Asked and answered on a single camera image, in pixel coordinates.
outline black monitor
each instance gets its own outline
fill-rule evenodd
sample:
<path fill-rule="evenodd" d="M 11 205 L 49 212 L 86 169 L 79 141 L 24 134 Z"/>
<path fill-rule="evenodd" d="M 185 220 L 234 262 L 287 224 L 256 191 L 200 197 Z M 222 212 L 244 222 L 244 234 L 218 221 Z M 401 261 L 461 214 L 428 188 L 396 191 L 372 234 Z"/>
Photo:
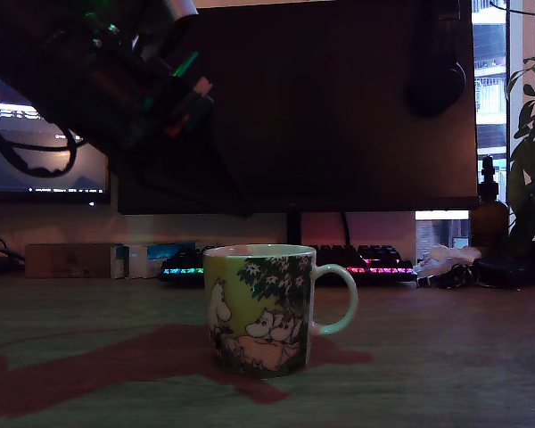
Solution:
<path fill-rule="evenodd" d="M 0 80 L 0 131 L 18 143 L 64 146 L 65 135 L 42 119 L 30 102 Z M 19 150 L 30 167 L 63 169 L 69 152 Z M 57 178 L 27 176 L 0 154 L 0 201 L 2 202 L 109 202 L 109 172 L 106 157 L 93 146 L 78 148 L 74 167 Z"/>
<path fill-rule="evenodd" d="M 211 81 L 214 108 L 194 138 L 208 139 L 216 158 L 201 151 L 200 161 L 195 142 L 188 142 L 163 152 L 163 168 L 194 194 L 208 191 L 225 206 L 247 200 L 253 212 L 474 207 L 470 2 L 460 2 L 456 33 L 464 94 L 433 119 L 416 116 L 405 101 L 416 67 L 435 65 L 424 54 L 429 46 L 413 36 L 432 24 L 419 7 L 428 3 L 337 0 L 200 10 L 170 63 L 200 52 L 185 78 Z M 143 187 L 126 171 L 119 176 L 121 213 L 223 211 Z"/>

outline ceramic mug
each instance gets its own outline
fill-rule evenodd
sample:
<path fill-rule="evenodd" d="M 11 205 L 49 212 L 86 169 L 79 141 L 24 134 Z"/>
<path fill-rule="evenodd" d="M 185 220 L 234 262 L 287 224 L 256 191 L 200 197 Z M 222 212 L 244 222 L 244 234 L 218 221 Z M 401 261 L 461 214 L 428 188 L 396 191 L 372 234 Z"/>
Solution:
<path fill-rule="evenodd" d="M 214 359 L 228 371 L 261 378 L 288 375 L 309 362 L 309 336 L 332 334 L 355 316 L 358 293 L 347 270 L 315 264 L 313 248 L 258 244 L 204 252 L 204 279 Z M 313 321 L 314 282 L 339 275 L 350 291 L 347 315 Z"/>

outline printed tree leaves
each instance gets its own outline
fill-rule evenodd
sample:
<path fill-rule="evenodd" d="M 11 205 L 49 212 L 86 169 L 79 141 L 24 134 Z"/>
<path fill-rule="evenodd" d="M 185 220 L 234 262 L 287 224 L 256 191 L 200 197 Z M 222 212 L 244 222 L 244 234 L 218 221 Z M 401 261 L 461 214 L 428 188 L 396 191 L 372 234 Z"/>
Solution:
<path fill-rule="evenodd" d="M 276 304 L 302 315 L 309 304 L 313 258 L 310 256 L 249 258 L 238 271 L 252 297 L 276 297 Z"/>

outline wooden desk surface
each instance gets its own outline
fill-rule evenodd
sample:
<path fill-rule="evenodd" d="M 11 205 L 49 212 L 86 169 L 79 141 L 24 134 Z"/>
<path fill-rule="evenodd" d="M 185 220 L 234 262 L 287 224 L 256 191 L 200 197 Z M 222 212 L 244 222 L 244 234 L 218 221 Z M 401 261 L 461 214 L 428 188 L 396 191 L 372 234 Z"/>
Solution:
<path fill-rule="evenodd" d="M 0 427 L 535 427 L 535 288 L 359 295 L 309 369 L 264 382 L 211 364 L 201 290 L 0 277 Z M 316 320 L 347 299 L 318 289 Z"/>

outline keyboard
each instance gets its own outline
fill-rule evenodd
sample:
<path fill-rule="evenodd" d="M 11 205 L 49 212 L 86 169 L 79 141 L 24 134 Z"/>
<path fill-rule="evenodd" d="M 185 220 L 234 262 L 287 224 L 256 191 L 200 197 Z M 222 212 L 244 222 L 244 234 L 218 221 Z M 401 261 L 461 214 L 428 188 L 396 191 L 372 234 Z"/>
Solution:
<path fill-rule="evenodd" d="M 319 266 L 334 264 L 346 268 L 357 284 L 409 282 L 416 280 L 410 260 L 403 260 L 390 245 L 311 245 Z M 323 276 L 323 282 L 329 279 Z"/>
<path fill-rule="evenodd" d="M 317 251 L 317 264 L 340 265 L 353 276 L 357 285 L 410 282 L 416 280 L 412 262 L 403 260 L 390 245 L 311 245 Z M 157 278 L 164 282 L 204 286 L 202 254 L 209 248 L 182 248 L 162 263 Z M 318 284 L 340 284 L 341 280 L 325 275 Z"/>

